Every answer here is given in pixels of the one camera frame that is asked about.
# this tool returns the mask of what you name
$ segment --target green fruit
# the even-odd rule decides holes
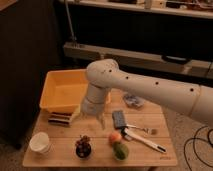
[[[120,142],[115,142],[113,144],[113,150],[114,150],[115,156],[119,160],[124,160],[129,155],[129,149],[128,149],[128,147],[125,144],[122,144]]]

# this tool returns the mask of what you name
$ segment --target black cable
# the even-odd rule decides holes
[[[188,161],[188,159],[187,159],[187,156],[186,156],[186,146],[187,146],[187,144],[188,144],[190,141],[193,141],[193,151],[194,151],[196,157],[198,158],[198,160],[199,160],[201,163],[205,164],[206,166],[208,166],[208,167],[210,167],[210,168],[213,168],[213,165],[208,164],[206,161],[204,161],[203,159],[201,159],[201,158],[199,157],[199,155],[197,154],[196,147],[195,147],[195,141],[196,141],[196,140],[199,140],[199,141],[203,141],[203,142],[207,143],[208,145],[210,145],[210,146],[213,148],[213,143],[212,143],[212,141],[211,141],[211,139],[210,139],[210,135],[211,135],[211,133],[213,132],[213,129],[210,129],[210,130],[208,131],[208,133],[207,133],[207,140],[206,140],[206,139],[203,139],[203,138],[197,138],[197,134],[198,134],[202,129],[204,129],[204,128],[207,128],[207,126],[203,126],[203,127],[199,128],[199,129],[195,132],[194,137],[193,137],[193,138],[189,138],[188,140],[186,140],[186,142],[185,142],[185,144],[184,144],[184,158],[185,158],[186,164],[187,164],[187,166],[189,167],[189,170],[190,170],[190,171],[192,171],[192,168],[191,168],[191,166],[190,166],[190,164],[189,164],[189,161]]]

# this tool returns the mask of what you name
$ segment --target dark wall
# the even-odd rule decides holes
[[[0,12],[0,136],[17,141],[39,109],[45,74],[61,64],[51,0],[19,0]]]

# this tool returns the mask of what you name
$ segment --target white handle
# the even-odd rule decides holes
[[[153,149],[155,149],[157,151],[160,151],[162,153],[166,152],[164,147],[162,147],[162,146],[160,146],[160,145],[158,145],[158,144],[156,144],[156,143],[154,143],[154,142],[152,142],[152,141],[150,141],[148,139],[145,139],[145,138],[135,134],[134,132],[130,131],[128,128],[125,128],[124,132],[127,135],[129,135],[130,137],[132,137],[132,138],[134,138],[134,139],[136,139],[136,140],[148,145],[149,147],[152,147]]]

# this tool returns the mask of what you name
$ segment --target white cup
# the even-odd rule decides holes
[[[30,140],[30,149],[39,154],[45,154],[50,150],[50,139],[47,133],[39,132]]]

